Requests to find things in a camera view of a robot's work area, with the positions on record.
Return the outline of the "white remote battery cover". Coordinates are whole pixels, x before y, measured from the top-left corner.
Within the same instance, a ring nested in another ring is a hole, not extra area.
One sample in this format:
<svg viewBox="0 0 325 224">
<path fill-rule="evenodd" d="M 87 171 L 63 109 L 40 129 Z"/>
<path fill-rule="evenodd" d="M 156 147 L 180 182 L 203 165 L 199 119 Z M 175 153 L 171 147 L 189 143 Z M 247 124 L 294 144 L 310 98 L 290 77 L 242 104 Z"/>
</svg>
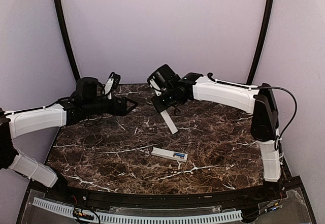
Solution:
<svg viewBox="0 0 325 224">
<path fill-rule="evenodd" d="M 167 110 L 164 110 L 160 112 L 163 120 L 165 121 L 166 125 L 168 126 L 169 130 L 172 134 L 175 134 L 178 132 L 178 129 L 176 128 L 174 122 L 172 121 L 170 115 L 168 114 Z"/>
</svg>

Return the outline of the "white remote control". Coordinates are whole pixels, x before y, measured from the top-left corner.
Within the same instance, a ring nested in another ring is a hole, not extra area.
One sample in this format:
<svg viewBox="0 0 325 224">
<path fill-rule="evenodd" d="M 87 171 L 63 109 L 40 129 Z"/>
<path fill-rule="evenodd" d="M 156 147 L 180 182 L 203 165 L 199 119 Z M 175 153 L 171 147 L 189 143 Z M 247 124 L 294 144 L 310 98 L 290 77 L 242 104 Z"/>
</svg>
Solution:
<svg viewBox="0 0 325 224">
<path fill-rule="evenodd" d="M 185 154 L 185 158 L 182 159 L 182 158 L 173 157 L 174 152 L 175 151 L 170 151 L 170 150 L 153 147 L 151 154 L 154 156 L 158 156 L 158 157 L 162 157 L 162 158 L 166 158 L 166 159 L 170 159 L 170 160 L 174 160 L 174 161 L 180 161 L 180 162 L 187 161 L 188 154 L 183 153 L 183 154 Z"/>
</svg>

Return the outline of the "blue battery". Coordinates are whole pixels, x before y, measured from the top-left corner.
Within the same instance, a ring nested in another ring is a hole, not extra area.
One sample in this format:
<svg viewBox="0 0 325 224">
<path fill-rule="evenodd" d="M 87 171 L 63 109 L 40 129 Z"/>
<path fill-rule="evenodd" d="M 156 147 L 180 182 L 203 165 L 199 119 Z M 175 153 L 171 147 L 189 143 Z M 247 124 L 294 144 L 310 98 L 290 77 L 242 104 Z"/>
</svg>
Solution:
<svg viewBox="0 0 325 224">
<path fill-rule="evenodd" d="M 174 152 L 173 157 L 177 157 L 177 158 L 185 158 L 185 154 L 183 153 L 178 153 L 178 152 Z"/>
</svg>

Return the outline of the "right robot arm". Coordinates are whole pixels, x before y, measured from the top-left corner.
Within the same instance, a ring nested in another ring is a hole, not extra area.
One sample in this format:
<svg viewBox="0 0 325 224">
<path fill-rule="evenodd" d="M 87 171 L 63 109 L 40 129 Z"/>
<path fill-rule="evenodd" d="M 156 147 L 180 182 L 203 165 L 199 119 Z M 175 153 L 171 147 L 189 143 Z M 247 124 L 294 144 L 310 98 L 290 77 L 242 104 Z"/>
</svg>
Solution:
<svg viewBox="0 0 325 224">
<path fill-rule="evenodd" d="M 284 131 L 279 129 L 279 110 L 273 91 L 293 93 L 282 87 L 263 83 L 260 86 L 222 81 L 207 75 L 188 73 L 179 77 L 165 64 L 154 71 L 147 79 L 155 91 L 151 101 L 162 116 L 172 134 L 178 132 L 167 110 L 183 105 L 187 101 L 214 102 L 242 110 L 252 116 L 250 133 L 258 142 L 264 167 L 264 180 L 259 196 L 271 200 L 279 192 L 276 183 L 281 177 L 281 140 Z"/>
</svg>

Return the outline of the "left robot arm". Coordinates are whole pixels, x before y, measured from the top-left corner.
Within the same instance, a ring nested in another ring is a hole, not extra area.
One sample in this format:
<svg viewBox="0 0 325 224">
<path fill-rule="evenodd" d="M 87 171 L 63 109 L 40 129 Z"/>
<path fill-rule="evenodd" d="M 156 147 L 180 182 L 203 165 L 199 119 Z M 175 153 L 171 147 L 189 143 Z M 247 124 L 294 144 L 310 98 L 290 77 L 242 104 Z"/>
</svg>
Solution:
<svg viewBox="0 0 325 224">
<path fill-rule="evenodd" d="M 92 115 L 128 115 L 138 103 L 127 97 L 112 95 L 119 81 L 120 76 L 115 73 L 109 76 L 105 85 L 97 78 L 84 77 L 77 80 L 76 89 L 69 97 L 58 99 L 48 106 L 1 111 L 1 168 L 13 170 L 52 188 L 52 194 L 61 202 L 68 201 L 72 191 L 58 182 L 58 173 L 14 148 L 12 141 L 47 128 L 74 125 Z"/>
</svg>

